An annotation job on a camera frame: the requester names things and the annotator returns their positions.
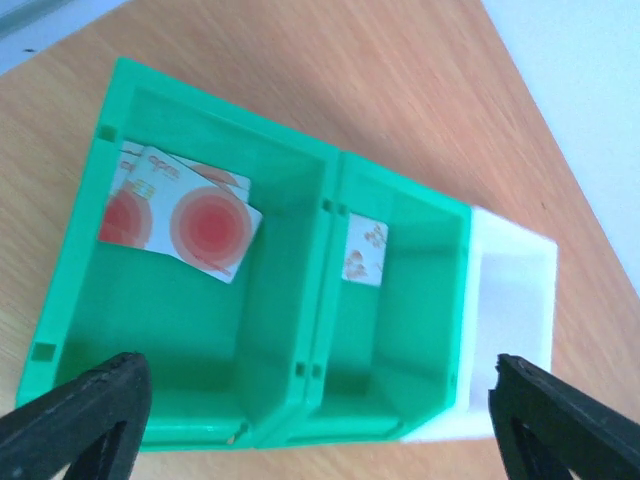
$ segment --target white plastic bin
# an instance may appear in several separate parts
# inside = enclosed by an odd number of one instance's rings
[[[500,353],[551,370],[557,258],[553,241],[473,208],[458,398],[403,441],[493,436],[488,392]]]

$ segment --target stack of cards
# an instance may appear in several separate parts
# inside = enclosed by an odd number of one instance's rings
[[[124,142],[99,239],[171,255],[230,283],[260,224],[250,181]]]

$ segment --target bin compartment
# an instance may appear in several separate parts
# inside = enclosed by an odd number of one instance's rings
[[[470,208],[345,154],[333,212],[312,400],[265,446],[392,440],[455,401]],[[389,227],[380,287],[341,278],[349,213]]]
[[[251,179],[263,220],[231,284],[96,240],[123,139]],[[153,381],[144,449],[253,445],[303,401],[338,160],[335,147],[120,61],[34,339],[55,353],[43,375],[30,375],[30,357],[19,403],[136,351]]]

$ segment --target card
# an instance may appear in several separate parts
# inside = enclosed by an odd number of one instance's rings
[[[349,215],[343,280],[380,286],[388,233],[385,223],[354,213]]]
[[[119,232],[122,242],[116,243],[172,255],[226,283],[262,219],[228,190],[154,147],[142,151],[108,210],[105,230]]]
[[[144,145],[129,141],[122,142],[122,147],[120,147],[122,152],[136,156],[140,156],[144,148]],[[179,157],[177,155],[171,156],[178,160],[180,163],[189,167],[191,170],[195,170],[204,178],[212,181],[219,187],[229,190],[243,202],[249,200],[251,180],[249,180],[247,177],[222,170],[221,168],[212,167],[211,165],[196,162],[195,160],[190,160],[188,158]]]

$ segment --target wooden table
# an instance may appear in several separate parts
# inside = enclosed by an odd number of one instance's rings
[[[640,420],[640,301],[479,0],[138,0],[1,77],[0,414],[120,55],[554,238],[555,373]],[[493,440],[142,455],[134,474],[503,477]]]

